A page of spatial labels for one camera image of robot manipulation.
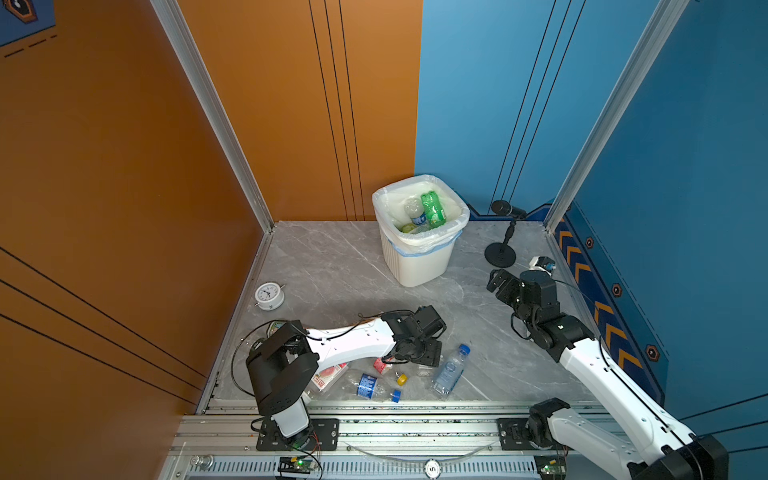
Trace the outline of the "green sprite bottle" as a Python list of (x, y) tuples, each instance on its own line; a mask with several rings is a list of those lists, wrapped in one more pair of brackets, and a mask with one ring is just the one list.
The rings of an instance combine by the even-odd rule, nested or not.
[(424, 216), (431, 228), (438, 228), (447, 221), (446, 214), (439, 195), (434, 191), (428, 191), (420, 196), (424, 209)]

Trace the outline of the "clear bottle blue pepsi label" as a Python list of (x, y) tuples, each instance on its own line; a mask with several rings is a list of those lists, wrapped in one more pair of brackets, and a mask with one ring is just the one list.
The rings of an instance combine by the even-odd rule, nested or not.
[(404, 203), (404, 211), (411, 220), (416, 229), (428, 229), (429, 223), (426, 219), (424, 205), (420, 197), (410, 197)]

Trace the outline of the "clear bottle red white label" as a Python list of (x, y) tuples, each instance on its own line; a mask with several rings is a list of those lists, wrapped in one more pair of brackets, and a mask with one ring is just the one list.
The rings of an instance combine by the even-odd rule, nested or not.
[(270, 323), (267, 329), (267, 336), (274, 335), (283, 325), (286, 324), (284, 320), (277, 320)]

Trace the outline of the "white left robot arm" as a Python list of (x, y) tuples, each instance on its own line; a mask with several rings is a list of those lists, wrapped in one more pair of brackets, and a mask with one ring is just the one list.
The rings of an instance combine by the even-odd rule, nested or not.
[(313, 329), (289, 320), (256, 342), (246, 357), (258, 411), (274, 422), (283, 439), (304, 440), (312, 427), (303, 393), (315, 375), (361, 359), (435, 368), (446, 328), (432, 306), (387, 311), (336, 329)]

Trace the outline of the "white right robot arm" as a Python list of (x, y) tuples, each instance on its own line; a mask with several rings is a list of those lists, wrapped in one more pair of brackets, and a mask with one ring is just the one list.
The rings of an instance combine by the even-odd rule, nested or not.
[(726, 479), (729, 453), (713, 436), (699, 436), (666, 412), (606, 352), (578, 318), (563, 313), (549, 273), (491, 272), (488, 291), (523, 321), (527, 339), (586, 386), (625, 433), (588, 421), (559, 398), (529, 410), (528, 439), (540, 448), (567, 447), (615, 479)]

